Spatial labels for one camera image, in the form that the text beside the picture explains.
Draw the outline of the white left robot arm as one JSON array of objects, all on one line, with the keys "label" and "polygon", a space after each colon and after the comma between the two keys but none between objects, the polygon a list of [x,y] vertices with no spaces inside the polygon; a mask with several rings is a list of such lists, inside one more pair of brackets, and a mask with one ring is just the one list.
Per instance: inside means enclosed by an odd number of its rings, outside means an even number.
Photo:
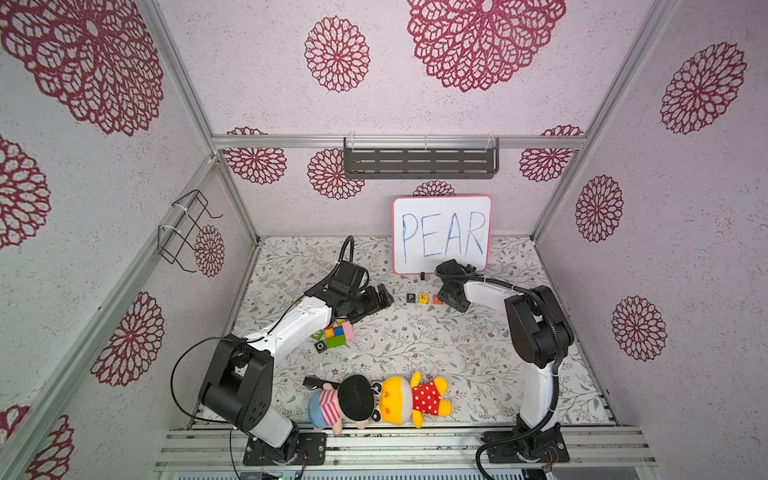
[{"label": "white left robot arm", "polygon": [[274,369],[311,334],[337,319],[348,323],[389,308],[394,299],[368,271],[347,260],[304,292],[270,326],[220,339],[199,391],[199,402],[235,429],[275,450],[297,446],[298,426],[271,406]]}]

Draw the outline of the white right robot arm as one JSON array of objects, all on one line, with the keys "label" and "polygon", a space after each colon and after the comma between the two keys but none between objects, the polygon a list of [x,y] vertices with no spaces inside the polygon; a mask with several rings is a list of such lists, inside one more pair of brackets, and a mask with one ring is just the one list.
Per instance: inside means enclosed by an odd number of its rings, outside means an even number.
[{"label": "white right robot arm", "polygon": [[574,331],[551,288],[523,287],[480,274],[449,260],[436,267],[438,298],[458,312],[480,305],[506,317],[517,356],[525,363],[523,402],[517,426],[524,438],[556,423],[560,367],[574,343]]}]

